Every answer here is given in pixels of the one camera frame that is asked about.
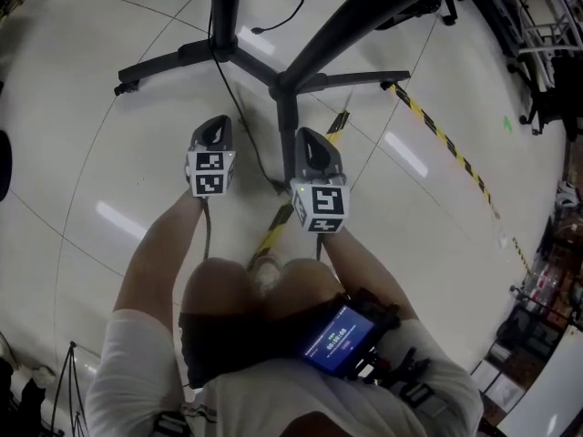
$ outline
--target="caution tape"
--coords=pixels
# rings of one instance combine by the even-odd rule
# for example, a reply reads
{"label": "caution tape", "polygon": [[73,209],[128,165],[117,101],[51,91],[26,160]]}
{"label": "caution tape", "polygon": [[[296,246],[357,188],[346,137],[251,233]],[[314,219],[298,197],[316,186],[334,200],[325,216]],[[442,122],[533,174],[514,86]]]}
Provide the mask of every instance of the caution tape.
{"label": "caution tape", "polygon": [[[343,112],[339,113],[338,116],[334,119],[332,126],[328,129],[326,133],[326,139],[328,139],[332,144],[335,144],[340,139],[340,136],[343,132],[344,126],[348,121],[348,116],[350,114],[344,110]],[[265,256],[268,254],[280,239],[280,236],[285,228],[286,223],[288,223],[290,217],[293,214],[293,205],[292,200],[287,199],[285,203],[280,207],[280,209],[275,214],[275,217],[271,221],[270,227],[267,230],[267,234],[265,238],[261,241],[261,244],[255,250],[253,257],[249,265],[247,266],[247,270],[252,270],[255,262],[261,256]]]}
{"label": "caution tape", "polygon": [[[405,105],[407,105],[411,109],[413,113],[415,113],[419,118],[421,118],[421,120],[432,131],[432,133],[435,134],[437,138],[441,141],[441,143],[447,147],[447,150],[449,150],[452,156],[455,157],[455,160],[457,161],[459,166],[462,167],[476,182],[476,184],[480,188],[480,191],[482,191],[482,194],[484,195],[488,204],[492,208],[496,219],[500,219],[500,215],[498,214],[496,208],[494,207],[494,203],[492,202],[492,195],[490,194],[490,191],[486,187],[484,180],[479,176],[476,169],[472,167],[472,165],[457,149],[453,141],[447,136],[446,133],[444,133],[444,131],[438,125],[435,124],[434,120],[431,119],[429,115],[427,115],[425,111],[421,107],[419,107],[419,105],[412,98],[410,98],[409,95],[400,86],[394,84],[391,86],[391,90],[393,90],[393,92],[403,101]],[[522,260],[522,263],[524,264],[525,269],[527,270],[527,275],[530,275],[530,267],[528,266],[527,259],[525,258],[522,249],[518,245],[517,239],[513,237],[512,242],[514,243],[518,256],[520,256],[520,260]]]}

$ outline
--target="wire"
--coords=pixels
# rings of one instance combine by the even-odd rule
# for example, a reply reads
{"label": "wire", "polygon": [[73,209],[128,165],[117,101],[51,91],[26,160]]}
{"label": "wire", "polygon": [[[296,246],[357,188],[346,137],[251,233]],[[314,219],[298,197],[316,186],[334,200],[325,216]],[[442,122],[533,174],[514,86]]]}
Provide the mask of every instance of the wire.
{"label": "wire", "polygon": [[[51,416],[50,433],[51,435],[56,435],[55,433],[55,417],[56,408],[58,406],[59,393],[61,392],[61,386],[63,385],[63,379],[65,378],[65,371],[68,366],[68,406],[69,406],[69,420],[71,424],[71,432],[73,437],[85,437],[83,432],[83,425],[79,419],[79,415],[83,416],[83,421],[85,422],[85,427],[87,427],[87,420],[85,417],[85,410],[83,408],[83,400],[81,399],[81,390],[79,389],[79,381],[77,377],[77,366],[75,364],[75,347],[77,345],[71,341],[68,351],[66,352],[65,362],[63,363],[63,368],[61,369],[61,374],[58,379],[58,385],[56,386],[55,403],[53,404],[53,413]],[[75,379],[75,388],[77,390],[77,399],[79,401],[79,407],[81,412],[77,412],[75,418],[73,417],[73,379]]]}
{"label": "wire", "polygon": [[300,4],[298,5],[298,7],[294,10],[294,12],[291,14],[291,16],[288,19],[286,19],[284,21],[281,21],[279,24],[273,25],[272,27],[253,27],[251,29],[251,32],[253,34],[261,34],[261,33],[264,33],[266,31],[271,31],[272,29],[275,29],[277,27],[280,27],[282,25],[285,25],[286,23],[288,23],[289,21],[291,21],[294,16],[296,16],[298,14],[298,12],[300,11],[300,9],[303,6],[303,2],[305,2],[305,0],[300,0]]}
{"label": "wire", "polygon": [[318,233],[316,237],[316,260],[320,260],[322,256],[322,244],[324,242],[324,235],[323,233]]}
{"label": "wire", "polygon": [[85,409],[83,408],[83,400],[81,399],[81,390],[79,389],[79,380],[77,378],[77,363],[75,361],[75,351],[72,352],[73,354],[73,374],[75,376],[75,388],[77,389],[77,399],[79,400],[79,408],[81,408],[81,416],[83,416],[83,422],[85,423],[85,427],[87,427],[87,419],[85,417]]}
{"label": "wire", "polygon": [[269,176],[267,175],[265,168],[263,167],[263,162],[261,161],[261,155],[259,153],[259,149],[257,148],[257,143],[255,142],[255,138],[253,137],[253,134],[251,133],[251,129],[249,128],[249,124],[247,123],[247,119],[243,115],[243,110],[241,109],[239,102],[237,101],[237,98],[235,98],[233,91],[230,89],[229,81],[227,81],[225,74],[222,72],[222,69],[220,68],[219,60],[215,56],[215,51],[214,51],[214,48],[212,47],[212,41],[210,40],[210,27],[211,27],[211,25],[212,25],[212,8],[210,9],[209,28],[207,30],[207,41],[209,43],[210,54],[212,55],[212,59],[215,61],[215,65],[217,66],[217,69],[219,69],[220,77],[222,78],[223,82],[225,83],[225,87],[229,91],[230,98],[232,99],[233,103],[235,104],[235,107],[237,108],[237,111],[239,112],[241,122],[243,124],[243,127],[245,128],[245,132],[249,136],[249,140],[251,142],[251,145],[253,146],[253,150],[255,151],[255,157],[257,158],[257,163],[259,164],[261,174],[269,182],[269,184],[275,190],[275,192],[277,194],[280,194],[283,190],[285,190],[285,187],[283,187],[277,181],[269,178]]}
{"label": "wire", "polygon": [[73,418],[73,351],[71,351],[71,357],[69,358],[69,419],[71,420],[71,432],[75,435],[75,420]]}
{"label": "wire", "polygon": [[211,233],[209,200],[202,198],[200,201],[202,202],[202,211],[204,212],[204,218],[207,220],[207,240],[205,241],[204,244],[204,256],[202,256],[202,260],[207,260],[209,258],[210,252],[210,233]]}
{"label": "wire", "polygon": [[65,357],[65,363],[63,364],[63,369],[61,370],[61,375],[58,378],[58,385],[56,386],[56,393],[55,393],[55,404],[53,405],[53,414],[51,416],[51,433],[54,434],[55,433],[55,416],[56,416],[56,406],[58,404],[58,394],[61,392],[61,385],[63,383],[63,377],[65,376],[65,370],[66,370],[66,362],[69,360],[69,357],[71,355],[71,347],[69,347],[69,350],[66,352],[66,357]]}

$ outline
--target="display screen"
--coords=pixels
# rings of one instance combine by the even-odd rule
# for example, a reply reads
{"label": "display screen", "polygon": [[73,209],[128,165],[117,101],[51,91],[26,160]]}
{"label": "display screen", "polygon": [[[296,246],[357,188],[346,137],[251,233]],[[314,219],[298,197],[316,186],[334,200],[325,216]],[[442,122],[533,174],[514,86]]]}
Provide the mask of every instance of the display screen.
{"label": "display screen", "polygon": [[325,371],[335,372],[373,327],[368,319],[343,306],[303,358]]}

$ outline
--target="floor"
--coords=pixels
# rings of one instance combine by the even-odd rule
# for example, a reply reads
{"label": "floor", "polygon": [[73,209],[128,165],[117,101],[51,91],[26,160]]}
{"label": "floor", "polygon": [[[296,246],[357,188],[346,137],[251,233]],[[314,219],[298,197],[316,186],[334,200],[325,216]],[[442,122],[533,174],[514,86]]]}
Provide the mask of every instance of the floor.
{"label": "floor", "polygon": [[[250,35],[250,27],[285,19],[298,1],[241,0],[241,46],[281,70],[343,0],[306,0],[285,27]],[[469,369],[507,309],[508,286],[525,275],[512,237],[532,260],[565,136],[561,125],[542,137],[519,125],[524,95],[495,39],[471,2],[458,11],[452,27],[426,15],[373,32],[323,71],[410,70],[402,87],[478,170],[500,223],[474,180],[393,93],[370,85],[305,95],[300,116],[301,126],[325,132],[348,101],[339,146],[353,187],[348,228]],[[0,205],[0,331],[28,363],[59,370],[72,340],[84,348],[80,356],[100,353],[129,258],[186,188],[193,129],[219,114],[237,118],[212,63],[152,77],[136,94],[113,93],[120,68],[204,39],[209,12],[210,0],[26,0],[2,23],[0,125],[15,163]],[[281,177],[274,103],[236,66],[224,70],[268,173]],[[235,125],[240,156],[230,194],[211,203],[211,255],[246,263],[282,198],[259,179],[250,142]],[[201,260],[204,233],[200,225],[177,303]],[[293,218],[275,253],[310,257],[314,246]],[[90,377],[98,359],[86,356],[94,358]]]}

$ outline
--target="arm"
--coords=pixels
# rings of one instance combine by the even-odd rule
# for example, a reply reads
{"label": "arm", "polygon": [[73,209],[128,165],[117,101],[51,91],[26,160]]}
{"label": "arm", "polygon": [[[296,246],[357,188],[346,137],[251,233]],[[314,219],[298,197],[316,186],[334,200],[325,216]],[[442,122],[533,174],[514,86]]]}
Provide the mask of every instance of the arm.
{"label": "arm", "polygon": [[202,212],[186,191],[149,228],[129,262],[114,312],[139,310],[172,332],[172,291]]}
{"label": "arm", "polygon": [[398,304],[402,320],[417,319],[409,299],[391,272],[347,229],[325,235],[323,246],[349,294],[364,288],[383,304]]}
{"label": "arm", "polygon": [[148,230],[129,263],[86,399],[91,435],[150,435],[184,398],[172,339],[172,291],[202,203],[189,191]]}
{"label": "arm", "polygon": [[476,386],[467,372],[445,355],[419,322],[393,275],[347,229],[326,235],[323,245],[340,282],[349,293],[364,288],[382,303],[400,306],[399,317],[403,324],[400,329],[384,334],[377,345],[380,355],[392,364],[400,364],[409,348],[415,347],[416,358],[432,360],[421,381],[429,385],[447,407],[432,416],[423,410],[414,410],[427,434],[439,437],[474,435],[483,411]]}

